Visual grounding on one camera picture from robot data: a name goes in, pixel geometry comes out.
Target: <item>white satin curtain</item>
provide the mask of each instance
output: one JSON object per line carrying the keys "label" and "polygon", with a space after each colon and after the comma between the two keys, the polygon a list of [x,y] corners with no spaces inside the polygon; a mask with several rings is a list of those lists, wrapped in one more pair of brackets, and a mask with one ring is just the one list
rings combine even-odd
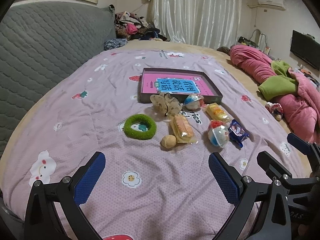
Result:
{"label": "white satin curtain", "polygon": [[151,18],[174,42],[217,49],[236,43],[242,0],[152,0]]}

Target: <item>air conditioner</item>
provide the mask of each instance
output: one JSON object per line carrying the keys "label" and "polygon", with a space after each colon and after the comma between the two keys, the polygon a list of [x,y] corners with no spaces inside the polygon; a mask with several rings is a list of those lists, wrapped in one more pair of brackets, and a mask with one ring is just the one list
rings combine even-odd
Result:
{"label": "air conditioner", "polygon": [[249,8],[264,7],[285,11],[284,0],[258,0],[258,5],[248,5]]}

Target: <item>small round brown ball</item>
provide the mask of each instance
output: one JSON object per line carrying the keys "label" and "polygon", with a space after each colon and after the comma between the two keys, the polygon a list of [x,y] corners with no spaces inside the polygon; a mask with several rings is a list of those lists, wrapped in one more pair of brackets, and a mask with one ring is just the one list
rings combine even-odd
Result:
{"label": "small round brown ball", "polygon": [[276,119],[278,122],[280,122],[281,119],[282,119],[282,116],[281,116],[280,114],[277,114],[277,115],[275,116],[275,119]]}
{"label": "small round brown ball", "polygon": [[164,148],[170,149],[177,144],[177,139],[174,135],[166,135],[161,140],[161,145]]}

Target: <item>green blanket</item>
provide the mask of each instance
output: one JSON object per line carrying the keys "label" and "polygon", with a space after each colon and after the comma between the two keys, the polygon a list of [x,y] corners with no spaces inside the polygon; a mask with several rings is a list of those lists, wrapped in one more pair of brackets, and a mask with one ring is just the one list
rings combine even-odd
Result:
{"label": "green blanket", "polygon": [[288,73],[290,65],[284,61],[273,61],[271,67],[277,76],[269,77],[258,87],[265,99],[270,101],[276,96],[287,94],[297,95],[298,82],[295,79],[290,78]]}

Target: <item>beige mattress cover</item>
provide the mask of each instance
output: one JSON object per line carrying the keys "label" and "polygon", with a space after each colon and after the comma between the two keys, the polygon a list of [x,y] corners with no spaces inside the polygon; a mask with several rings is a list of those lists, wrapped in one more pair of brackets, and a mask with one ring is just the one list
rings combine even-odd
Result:
{"label": "beige mattress cover", "polygon": [[[198,54],[207,54],[213,56],[229,73],[231,73],[240,83],[244,85],[244,87],[254,95],[261,104],[265,105],[266,100],[264,99],[263,95],[258,90],[258,84],[255,82],[254,79],[249,77],[246,73],[244,73],[241,69],[232,65],[230,57],[227,54],[222,52],[218,52],[214,49],[204,48],[194,45],[187,45],[183,43],[173,43],[173,42],[161,42],[161,41],[130,41],[127,45],[120,48],[123,50],[127,49],[163,49],[163,50],[170,50],[170,51],[179,51],[179,52],[186,52],[186,53],[198,53]],[[19,139],[20,133],[23,131],[24,127],[28,124],[28,122],[32,119],[33,115],[37,111],[38,107],[46,100],[46,97],[50,91],[41,98],[23,117],[19,125],[16,127],[14,132],[12,133],[9,142],[4,150],[2,158],[0,160],[0,188],[2,186],[2,179],[4,174],[4,169],[6,167],[6,162],[10,157],[12,152],[12,148],[15,145],[16,141]],[[290,133],[291,130],[286,123],[285,120],[280,121],[281,126],[287,133]],[[300,153],[301,158],[301,168],[304,169],[303,174],[306,177],[309,176],[311,173],[311,168],[308,162],[308,159],[305,155]]]}

